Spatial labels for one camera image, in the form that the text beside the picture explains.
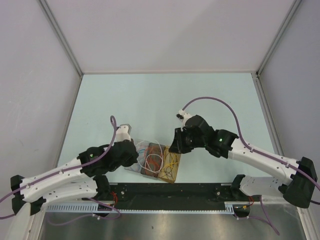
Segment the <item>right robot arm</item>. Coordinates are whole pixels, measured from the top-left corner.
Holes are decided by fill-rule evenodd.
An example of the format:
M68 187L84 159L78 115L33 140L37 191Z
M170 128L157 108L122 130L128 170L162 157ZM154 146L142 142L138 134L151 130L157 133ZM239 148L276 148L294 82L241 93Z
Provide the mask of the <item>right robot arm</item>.
M314 163L280 156L245 143L240 136L225 129L213 129L201 116L181 110L176 115L182 126L175 128L170 153L187 154L203 148L216 158L248 164L268 177L238 174L230 188L231 196L242 201L247 196L283 197L288 203L307 209L318 180Z

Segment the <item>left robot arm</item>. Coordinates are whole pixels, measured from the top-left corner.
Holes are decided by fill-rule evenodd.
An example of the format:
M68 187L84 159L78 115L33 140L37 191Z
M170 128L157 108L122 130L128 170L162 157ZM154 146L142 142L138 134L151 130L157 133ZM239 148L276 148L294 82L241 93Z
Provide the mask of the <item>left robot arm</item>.
M106 173L119 167L130 167L137 163L138 157L134 143L123 140L113 145L90 147L63 166L38 176L15 175L10 179L14 192L12 210L16 215L30 203L29 214L32 216L54 201L106 200L112 192Z

